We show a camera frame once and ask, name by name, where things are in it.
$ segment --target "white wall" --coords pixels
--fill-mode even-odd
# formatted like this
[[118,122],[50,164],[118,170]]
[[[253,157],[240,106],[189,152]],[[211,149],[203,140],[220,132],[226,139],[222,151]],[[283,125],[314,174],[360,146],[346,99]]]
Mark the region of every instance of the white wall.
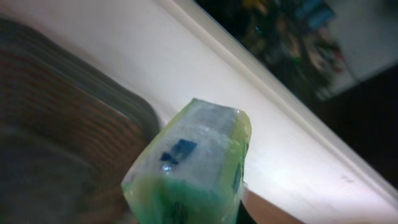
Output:
[[120,84],[167,122],[191,98],[251,118],[249,188],[305,223],[386,223],[397,210],[153,0],[2,0]]
[[398,63],[398,8],[388,1],[328,0],[336,12],[331,33],[361,81]]

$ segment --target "blue label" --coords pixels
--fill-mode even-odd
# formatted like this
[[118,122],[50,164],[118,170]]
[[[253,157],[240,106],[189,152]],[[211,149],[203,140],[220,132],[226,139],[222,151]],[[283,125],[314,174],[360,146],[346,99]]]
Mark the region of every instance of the blue label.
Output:
[[165,161],[173,165],[178,165],[196,148],[198,144],[195,142],[180,139],[169,152],[163,152],[160,161]]

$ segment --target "green package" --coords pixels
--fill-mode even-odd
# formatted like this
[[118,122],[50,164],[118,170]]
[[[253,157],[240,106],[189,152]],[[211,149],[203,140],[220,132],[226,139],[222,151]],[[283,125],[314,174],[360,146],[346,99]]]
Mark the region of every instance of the green package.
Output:
[[193,99],[122,182],[139,222],[235,223],[250,136],[243,111]]

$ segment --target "cluttered shelf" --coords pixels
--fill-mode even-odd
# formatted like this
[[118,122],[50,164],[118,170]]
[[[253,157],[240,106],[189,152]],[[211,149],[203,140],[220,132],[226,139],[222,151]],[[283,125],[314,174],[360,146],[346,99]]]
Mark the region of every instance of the cluttered shelf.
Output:
[[196,2],[306,104],[354,80],[328,30],[335,13],[323,0]]

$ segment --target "plastic wrapper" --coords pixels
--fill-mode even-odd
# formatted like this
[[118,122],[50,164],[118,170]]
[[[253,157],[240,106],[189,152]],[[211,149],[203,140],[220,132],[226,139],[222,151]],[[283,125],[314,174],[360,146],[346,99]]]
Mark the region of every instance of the plastic wrapper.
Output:
[[235,223],[250,135],[243,111],[193,99],[122,182],[139,222]]

